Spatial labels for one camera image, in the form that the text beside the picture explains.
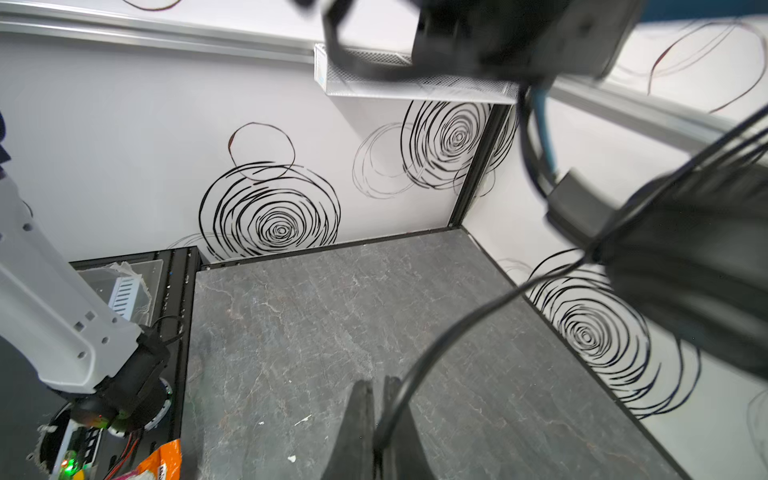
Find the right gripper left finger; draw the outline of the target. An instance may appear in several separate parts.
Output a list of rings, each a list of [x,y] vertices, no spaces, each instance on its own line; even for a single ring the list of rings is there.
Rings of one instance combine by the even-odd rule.
[[[375,478],[373,433],[375,408],[372,382],[353,384],[342,423],[321,476],[322,480],[372,480]]]

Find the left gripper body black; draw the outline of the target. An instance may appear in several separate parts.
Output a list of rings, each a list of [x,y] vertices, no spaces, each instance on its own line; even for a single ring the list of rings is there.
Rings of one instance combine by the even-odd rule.
[[[645,8],[642,1],[419,1],[411,62],[365,60],[339,41],[352,9],[333,1],[322,16],[329,60],[377,81],[432,76],[537,84],[559,76],[601,79]]]

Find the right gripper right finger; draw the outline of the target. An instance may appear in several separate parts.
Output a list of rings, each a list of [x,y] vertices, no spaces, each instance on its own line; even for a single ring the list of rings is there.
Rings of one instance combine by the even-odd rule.
[[[410,407],[406,405],[380,456],[384,480],[434,480]]]

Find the black and blue headphones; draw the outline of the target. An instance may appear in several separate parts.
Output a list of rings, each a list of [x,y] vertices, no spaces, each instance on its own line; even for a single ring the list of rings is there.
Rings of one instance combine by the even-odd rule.
[[[541,137],[541,88],[517,96],[521,154],[546,221],[601,266],[624,301],[706,353],[767,375],[767,112],[759,109],[615,208],[559,175]]]

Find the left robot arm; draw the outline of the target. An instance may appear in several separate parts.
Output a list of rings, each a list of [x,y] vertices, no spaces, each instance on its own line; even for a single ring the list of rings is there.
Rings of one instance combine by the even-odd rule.
[[[337,69],[366,80],[405,83],[437,76],[501,80],[519,87],[518,121],[546,140],[543,102],[560,75],[607,74],[645,10],[642,1],[422,1],[411,60],[386,64],[345,46],[351,9],[322,14],[324,48]],[[1,334],[39,379],[105,428],[124,418],[141,429],[159,417],[169,358],[160,337],[122,320],[37,228],[19,189],[1,177]]]

